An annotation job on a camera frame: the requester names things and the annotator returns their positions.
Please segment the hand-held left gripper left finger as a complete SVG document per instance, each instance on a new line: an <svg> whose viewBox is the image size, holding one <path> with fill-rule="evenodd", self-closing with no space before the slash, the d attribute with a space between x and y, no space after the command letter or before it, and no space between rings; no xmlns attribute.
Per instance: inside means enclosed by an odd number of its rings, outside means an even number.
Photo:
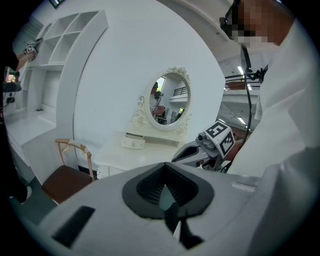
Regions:
<svg viewBox="0 0 320 256"><path fill-rule="evenodd" d="M151 165L96 180L55 207L40 223L42 233L51 237L81 206L95 211L71 251L80 256L182 256L187 250L163 220L136 215L123 201L126 182Z"/></svg>

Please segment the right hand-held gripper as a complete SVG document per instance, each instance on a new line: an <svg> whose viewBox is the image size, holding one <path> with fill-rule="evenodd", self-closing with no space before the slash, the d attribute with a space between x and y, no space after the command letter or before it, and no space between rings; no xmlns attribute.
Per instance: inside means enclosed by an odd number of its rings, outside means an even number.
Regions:
<svg viewBox="0 0 320 256"><path fill-rule="evenodd" d="M205 170L221 172L225 157L235 145L232 129L225 123L216 121L200 132L196 141L183 145L171 162L190 167L199 167L202 164Z"/></svg>

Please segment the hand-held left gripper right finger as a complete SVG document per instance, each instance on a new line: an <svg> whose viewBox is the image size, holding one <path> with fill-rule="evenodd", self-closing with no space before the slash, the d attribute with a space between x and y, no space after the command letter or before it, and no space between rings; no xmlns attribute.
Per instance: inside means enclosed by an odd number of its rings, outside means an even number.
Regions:
<svg viewBox="0 0 320 256"><path fill-rule="evenodd" d="M163 244L164 256L253 256L250 251L256 218L246 208L257 178L200 170L166 162L163 182L174 202L163 212L171 232L180 225L179 239Z"/></svg>

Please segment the white dressing table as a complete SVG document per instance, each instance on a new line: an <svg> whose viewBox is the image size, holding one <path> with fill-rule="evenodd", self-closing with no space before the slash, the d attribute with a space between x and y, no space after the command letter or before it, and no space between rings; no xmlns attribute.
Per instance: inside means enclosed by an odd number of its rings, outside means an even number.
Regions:
<svg viewBox="0 0 320 256"><path fill-rule="evenodd" d="M94 164L102 175L114 175L131 169L162 162L170 162L178 150L189 141L186 136L156 131L143 136L144 146L124 147L125 133L114 131L95 154Z"/></svg>

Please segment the white small drawer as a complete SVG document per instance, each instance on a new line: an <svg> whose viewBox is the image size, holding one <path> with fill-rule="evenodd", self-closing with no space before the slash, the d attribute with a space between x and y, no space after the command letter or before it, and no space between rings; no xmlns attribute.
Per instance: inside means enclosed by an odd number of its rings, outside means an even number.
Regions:
<svg viewBox="0 0 320 256"><path fill-rule="evenodd" d="M144 137L141 135L126 133L122 137L121 146L132 150L143 150L145 142Z"/></svg>

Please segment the person's right forearm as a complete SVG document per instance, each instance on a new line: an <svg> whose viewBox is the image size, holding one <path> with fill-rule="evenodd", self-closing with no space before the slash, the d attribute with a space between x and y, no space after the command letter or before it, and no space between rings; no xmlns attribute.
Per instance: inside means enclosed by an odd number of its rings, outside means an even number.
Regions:
<svg viewBox="0 0 320 256"><path fill-rule="evenodd" d="M229 161L232 161L235 156L237 155L238 151L241 149L244 139L239 139L235 141L234 146L229 151L229 153L226 156L226 159Z"/></svg>

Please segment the wooden chair with brown seat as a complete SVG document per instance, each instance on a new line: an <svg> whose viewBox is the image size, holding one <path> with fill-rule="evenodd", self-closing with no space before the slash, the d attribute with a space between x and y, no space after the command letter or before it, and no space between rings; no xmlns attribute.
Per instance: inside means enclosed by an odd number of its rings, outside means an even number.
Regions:
<svg viewBox="0 0 320 256"><path fill-rule="evenodd" d="M41 185L44 193L56 204L61 204L80 190L95 181L92 154L82 143L73 139L57 138L54 140L61 166L58 167ZM73 167L65 165L63 153L70 149L80 150L86 156L89 173L76 170Z"/></svg>

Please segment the group of ceiling light strips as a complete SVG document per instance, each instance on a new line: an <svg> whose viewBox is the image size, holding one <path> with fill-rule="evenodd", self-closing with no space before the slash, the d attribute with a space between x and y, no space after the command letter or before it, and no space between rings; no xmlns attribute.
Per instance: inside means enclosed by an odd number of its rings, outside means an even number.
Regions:
<svg viewBox="0 0 320 256"><path fill-rule="evenodd" d="M224 78L233 75L243 75L244 70L240 64L221 62L219 64ZM246 88L242 90L223 89L218 118L229 125L245 128L248 123L249 105Z"/></svg>

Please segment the black balcony railing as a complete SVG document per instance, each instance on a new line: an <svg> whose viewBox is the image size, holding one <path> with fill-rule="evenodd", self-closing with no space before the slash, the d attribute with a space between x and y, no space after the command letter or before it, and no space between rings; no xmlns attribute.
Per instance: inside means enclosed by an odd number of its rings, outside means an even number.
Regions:
<svg viewBox="0 0 320 256"><path fill-rule="evenodd" d="M226 90L244 90L245 79L249 90L259 90L260 80L253 74L250 75L230 75L225 77L224 88Z"/></svg>

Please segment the person's white shirt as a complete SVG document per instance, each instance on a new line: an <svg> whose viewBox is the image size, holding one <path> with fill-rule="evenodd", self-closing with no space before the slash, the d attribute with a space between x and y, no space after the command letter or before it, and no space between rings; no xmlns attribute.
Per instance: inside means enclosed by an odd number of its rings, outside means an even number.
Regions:
<svg viewBox="0 0 320 256"><path fill-rule="evenodd" d="M264 77L255 117L259 124L228 172L259 178L254 207L264 212L248 253L265 256L320 199L320 59L297 20Z"/></svg>

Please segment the white desk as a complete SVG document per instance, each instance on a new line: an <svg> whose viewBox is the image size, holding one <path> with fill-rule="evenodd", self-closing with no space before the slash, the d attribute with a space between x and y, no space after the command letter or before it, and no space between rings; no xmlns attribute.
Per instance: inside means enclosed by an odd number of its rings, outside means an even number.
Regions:
<svg viewBox="0 0 320 256"><path fill-rule="evenodd" d="M28 112L25 109L19 109L5 115L4 121L10 146L20 159L30 167L24 147L35 138L54 129L56 115L44 110Z"/></svg>

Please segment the black chest-mounted device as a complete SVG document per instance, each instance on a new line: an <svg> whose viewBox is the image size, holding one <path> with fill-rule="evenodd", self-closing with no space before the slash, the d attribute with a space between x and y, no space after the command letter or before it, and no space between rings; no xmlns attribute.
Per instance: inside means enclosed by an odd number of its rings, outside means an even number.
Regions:
<svg viewBox="0 0 320 256"><path fill-rule="evenodd" d="M251 60L250 60L247 47L244 44L241 44L240 46L240 59L241 59L241 67L243 71L246 72L247 70L250 70L252 67Z"/></svg>

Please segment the white bookshelf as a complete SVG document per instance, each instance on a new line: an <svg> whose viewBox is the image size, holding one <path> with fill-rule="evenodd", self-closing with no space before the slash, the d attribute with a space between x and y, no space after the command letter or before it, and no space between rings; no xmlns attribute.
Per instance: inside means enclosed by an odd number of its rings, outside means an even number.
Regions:
<svg viewBox="0 0 320 256"><path fill-rule="evenodd" d="M103 10L80 12L48 24L35 60L21 75L15 111L54 117L73 113L80 77L98 40L108 28Z"/></svg>

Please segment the oval mirror with ornate frame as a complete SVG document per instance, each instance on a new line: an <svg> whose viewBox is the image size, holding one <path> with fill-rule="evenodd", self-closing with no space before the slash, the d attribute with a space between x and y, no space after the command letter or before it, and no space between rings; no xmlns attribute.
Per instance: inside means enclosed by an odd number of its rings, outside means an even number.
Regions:
<svg viewBox="0 0 320 256"><path fill-rule="evenodd" d="M147 85L139 97L127 132L143 137L182 140L187 135L191 104L191 79L186 68L167 68Z"/></svg>

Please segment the black mount clamp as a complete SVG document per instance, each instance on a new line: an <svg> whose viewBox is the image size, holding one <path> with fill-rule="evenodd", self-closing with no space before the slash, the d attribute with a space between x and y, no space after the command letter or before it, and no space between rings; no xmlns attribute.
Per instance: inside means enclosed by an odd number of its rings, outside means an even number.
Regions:
<svg viewBox="0 0 320 256"><path fill-rule="evenodd" d="M265 74L268 71L268 69L269 69L269 65L267 64L264 68L260 68L256 72L253 72L251 70L251 67L249 66L245 69L244 77L246 79L251 80L251 81L257 80L259 84L262 84L264 81Z"/></svg>

